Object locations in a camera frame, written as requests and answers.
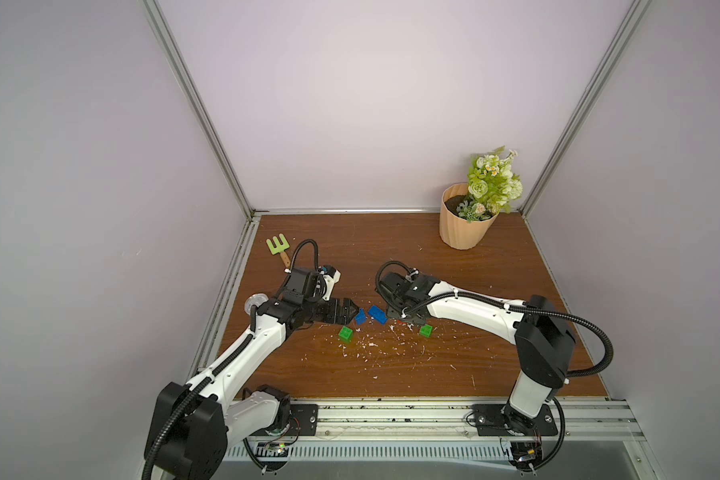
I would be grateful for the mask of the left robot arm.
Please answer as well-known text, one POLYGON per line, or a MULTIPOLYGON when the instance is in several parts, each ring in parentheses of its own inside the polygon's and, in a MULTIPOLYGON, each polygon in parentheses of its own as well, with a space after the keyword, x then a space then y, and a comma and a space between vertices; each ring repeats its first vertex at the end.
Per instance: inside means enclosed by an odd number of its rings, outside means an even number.
POLYGON ((359 309, 333 297, 340 280, 332 266, 292 267, 273 296, 245 303, 249 326, 213 363, 184 384, 159 393, 144 449, 142 478, 154 469, 176 479, 209 479, 229 447, 259 430, 281 433, 290 421, 290 397, 267 385, 237 401, 237 393, 263 361, 299 328, 320 322, 345 326, 359 309))

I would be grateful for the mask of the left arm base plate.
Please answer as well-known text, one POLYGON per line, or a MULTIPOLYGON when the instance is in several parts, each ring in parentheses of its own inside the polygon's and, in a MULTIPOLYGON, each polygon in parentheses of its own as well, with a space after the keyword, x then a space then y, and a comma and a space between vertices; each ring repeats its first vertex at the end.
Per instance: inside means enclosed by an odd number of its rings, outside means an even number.
POLYGON ((284 420, 277 420, 275 424, 261 428, 252 433, 253 437, 268 437, 274 439, 279 436, 307 436, 316 435, 319 420, 319 406, 314 403, 296 403, 290 406, 289 413, 284 420))

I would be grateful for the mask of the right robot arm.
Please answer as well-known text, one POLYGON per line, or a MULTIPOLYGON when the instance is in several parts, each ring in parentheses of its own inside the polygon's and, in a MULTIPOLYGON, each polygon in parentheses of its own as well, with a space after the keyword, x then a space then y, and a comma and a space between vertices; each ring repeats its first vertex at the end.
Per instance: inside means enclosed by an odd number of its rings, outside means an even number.
POLYGON ((429 318, 455 321, 491 333, 516 347, 519 376, 507 403, 500 409, 499 428, 528 435, 542 421, 542 408, 572 378, 604 371, 614 358, 608 335, 594 323, 559 312, 546 298, 508 300, 458 288, 413 269, 405 275, 378 271, 375 290, 387 305, 387 315, 405 323, 424 325, 429 318), (604 348, 593 366, 570 367, 579 325, 593 333, 604 348))

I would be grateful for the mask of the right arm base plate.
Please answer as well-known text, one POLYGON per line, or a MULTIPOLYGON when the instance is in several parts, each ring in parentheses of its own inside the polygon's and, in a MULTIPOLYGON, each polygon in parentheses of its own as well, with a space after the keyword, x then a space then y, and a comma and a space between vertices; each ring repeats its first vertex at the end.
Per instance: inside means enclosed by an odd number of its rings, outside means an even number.
POLYGON ((465 422, 477 429, 479 436, 556 436, 559 429, 548 404, 539 414, 528 418, 515 412, 508 404, 475 404, 465 422))

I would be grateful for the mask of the small blue lego brick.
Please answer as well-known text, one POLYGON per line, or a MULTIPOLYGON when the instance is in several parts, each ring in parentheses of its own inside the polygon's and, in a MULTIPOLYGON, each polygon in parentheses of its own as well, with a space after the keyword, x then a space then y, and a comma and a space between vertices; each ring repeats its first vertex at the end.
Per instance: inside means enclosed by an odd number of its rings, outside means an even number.
POLYGON ((362 325, 367 321, 366 313, 363 309, 360 309, 359 312, 354 317, 354 323, 356 325, 362 325))

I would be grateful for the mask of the long blue lego brick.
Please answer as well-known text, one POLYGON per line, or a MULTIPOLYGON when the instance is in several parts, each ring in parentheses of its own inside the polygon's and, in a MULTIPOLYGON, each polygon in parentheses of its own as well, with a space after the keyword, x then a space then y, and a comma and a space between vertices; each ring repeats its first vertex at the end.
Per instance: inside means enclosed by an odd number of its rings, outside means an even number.
POLYGON ((368 315, 370 316, 371 319, 373 319, 374 321, 376 321, 377 323, 379 323, 381 325, 385 325, 388 321, 388 317, 387 317, 385 311, 375 305, 371 306, 368 309, 368 315))

